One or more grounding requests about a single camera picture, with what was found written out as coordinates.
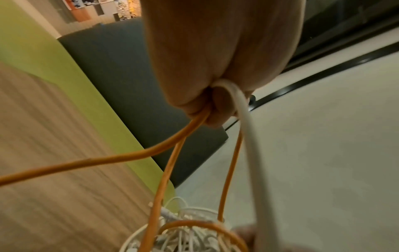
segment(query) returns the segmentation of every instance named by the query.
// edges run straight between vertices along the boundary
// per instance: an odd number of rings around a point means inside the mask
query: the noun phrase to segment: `green surface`
[[[12,0],[0,0],[0,61],[57,85],[115,153],[143,149],[63,46]],[[127,165],[156,191],[163,172],[152,158]],[[173,195],[169,183],[165,198]]]

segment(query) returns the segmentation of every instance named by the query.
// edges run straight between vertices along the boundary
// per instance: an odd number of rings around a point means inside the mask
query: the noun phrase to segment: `hand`
[[[141,0],[155,74],[167,101],[189,117],[209,102],[207,120],[222,125],[235,112],[228,93],[209,86],[235,82],[247,97],[273,80],[300,37],[305,0]]]
[[[233,231],[238,234],[247,244],[249,251],[263,251],[263,250],[255,250],[255,239],[256,239],[256,228],[255,225],[242,226],[233,229]],[[297,246],[297,245],[284,245],[283,252],[315,252],[306,247]]]

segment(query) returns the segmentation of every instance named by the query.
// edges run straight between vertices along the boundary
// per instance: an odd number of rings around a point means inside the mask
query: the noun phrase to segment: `orange cable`
[[[226,181],[224,182],[222,196],[220,197],[219,211],[217,214],[217,220],[220,222],[223,222],[224,205],[226,204],[227,192],[229,191],[230,183],[232,181],[233,174],[234,174],[234,169],[237,164],[238,155],[240,153],[240,148],[241,148],[241,143],[242,143],[242,133],[240,131],[240,133],[238,134],[237,143],[236,143],[236,147],[234,149],[232,161],[230,163],[229,172],[227,173]]]
[[[176,220],[163,225],[159,229],[158,234],[162,234],[167,229],[178,228],[178,227],[194,227],[194,226],[211,229],[218,232],[219,234],[223,234],[226,237],[228,237],[233,244],[237,245],[237,247],[240,249],[241,252],[249,251],[245,241],[241,237],[236,235],[234,232],[227,231],[221,225],[212,222],[205,222],[199,220]]]
[[[120,163],[126,161],[133,161],[154,156],[173,147],[182,139],[186,138],[191,133],[193,133],[208,118],[210,112],[211,112],[211,107],[210,106],[205,107],[199,113],[199,115],[195,119],[193,119],[186,127],[181,129],[179,132],[169,137],[165,141],[157,145],[154,145],[150,148],[139,150],[136,152],[113,155],[108,157],[82,159],[64,164],[45,166],[37,169],[22,171],[15,174],[0,176],[0,186],[5,186],[23,180],[33,179],[40,176],[50,175],[62,171],[70,171],[70,170],[96,166],[101,164],[113,164],[113,163]]]
[[[169,181],[170,175],[173,171],[173,167],[175,166],[177,157],[179,156],[180,150],[183,147],[185,138],[181,140],[176,147],[174,148],[172,155],[167,162],[165,171],[163,172],[161,181],[158,186],[158,190],[154,197],[153,207],[151,208],[150,217],[148,219],[148,225],[145,230],[144,236],[141,239],[141,245],[138,249],[138,252],[149,252],[153,245],[154,245],[154,237],[157,235],[157,227],[158,227],[158,220],[159,216],[161,215],[161,206],[163,196],[166,191],[166,185]]]

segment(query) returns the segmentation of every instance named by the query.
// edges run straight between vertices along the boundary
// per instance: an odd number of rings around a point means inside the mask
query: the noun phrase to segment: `wooden surface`
[[[0,175],[107,154],[56,86],[0,63]],[[124,164],[2,187],[0,251],[118,251],[147,222],[151,200]]]

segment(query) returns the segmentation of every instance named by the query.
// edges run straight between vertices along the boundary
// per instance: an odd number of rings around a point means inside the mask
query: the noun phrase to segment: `dark gray panel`
[[[140,19],[93,27],[59,41],[144,148],[165,140],[189,122],[182,111],[167,104],[161,93]],[[223,128],[199,128],[182,149],[172,183],[181,184],[227,138]],[[161,169],[171,152],[153,157]]]

